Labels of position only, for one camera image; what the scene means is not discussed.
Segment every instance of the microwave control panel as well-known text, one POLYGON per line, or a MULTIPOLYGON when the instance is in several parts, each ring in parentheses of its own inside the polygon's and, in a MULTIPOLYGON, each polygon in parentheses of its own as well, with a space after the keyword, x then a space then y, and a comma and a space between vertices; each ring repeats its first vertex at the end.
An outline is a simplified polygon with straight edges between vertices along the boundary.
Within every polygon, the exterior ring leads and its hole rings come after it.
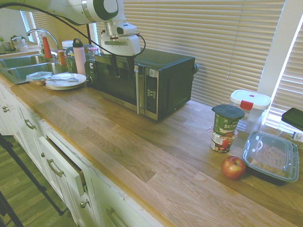
POLYGON ((146 76, 146 110, 157 114, 158 78, 150 75, 146 76))

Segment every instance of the white container lid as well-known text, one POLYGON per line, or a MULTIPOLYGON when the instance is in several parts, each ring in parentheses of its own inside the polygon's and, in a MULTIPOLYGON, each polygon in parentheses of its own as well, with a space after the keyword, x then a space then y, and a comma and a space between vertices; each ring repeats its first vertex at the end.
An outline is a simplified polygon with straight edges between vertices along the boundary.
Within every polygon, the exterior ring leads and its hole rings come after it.
POLYGON ((257 92, 235 90, 232 93, 230 100, 241 105, 242 109, 251 110, 254 108, 258 110, 266 110, 270 105, 271 98, 257 92))
POLYGON ((73 40, 65 40, 65 41, 62 41, 62 47, 65 48, 65 47, 72 47, 72 43, 73 43, 73 40))

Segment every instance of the cabinet drawer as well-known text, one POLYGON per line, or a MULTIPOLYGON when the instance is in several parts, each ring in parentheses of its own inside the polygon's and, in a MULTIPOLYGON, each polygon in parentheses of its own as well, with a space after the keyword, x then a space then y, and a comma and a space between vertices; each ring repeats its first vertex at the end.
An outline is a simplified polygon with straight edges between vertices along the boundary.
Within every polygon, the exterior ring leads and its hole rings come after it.
POLYGON ((100 218, 106 227, 152 227, 103 180, 97 176, 91 180, 100 218))
POLYGON ((84 195, 85 180, 82 170, 72 162, 66 154, 49 138, 40 137, 40 141, 47 148, 47 164, 59 177, 66 176, 68 183, 79 196, 84 195))

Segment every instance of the water bottle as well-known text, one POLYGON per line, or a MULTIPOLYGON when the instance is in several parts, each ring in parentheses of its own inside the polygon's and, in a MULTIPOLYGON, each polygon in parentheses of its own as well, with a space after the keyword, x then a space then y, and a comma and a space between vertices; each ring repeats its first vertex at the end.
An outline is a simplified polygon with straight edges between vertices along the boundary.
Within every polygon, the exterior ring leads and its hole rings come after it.
POLYGON ((76 67, 79 74, 86 76, 84 63, 86 62, 83 43, 79 38, 75 38, 73 43, 73 50, 75 55, 76 67))

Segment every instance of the white plate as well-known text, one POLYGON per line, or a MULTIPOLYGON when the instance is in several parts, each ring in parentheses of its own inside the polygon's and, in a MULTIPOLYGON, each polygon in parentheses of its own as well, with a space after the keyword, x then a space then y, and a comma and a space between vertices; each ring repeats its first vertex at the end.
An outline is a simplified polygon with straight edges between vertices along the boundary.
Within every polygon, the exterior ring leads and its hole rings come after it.
POLYGON ((51 85, 46 84, 45 87, 50 89, 50 90, 68 90, 68 89, 73 89, 73 88, 76 88, 76 87, 81 87, 83 84, 84 83, 78 84, 78 85, 75 85, 75 86, 68 86, 68 87, 56 87, 56 86, 51 86, 51 85))
POLYGON ((62 74, 55 74, 50 78, 57 78, 57 79, 68 79, 68 78, 76 78, 79 81, 77 82, 68 82, 68 81, 52 81, 47 80, 45 83, 49 85, 48 87, 73 87, 76 85, 80 85, 86 81, 86 76, 76 73, 62 73, 62 74))

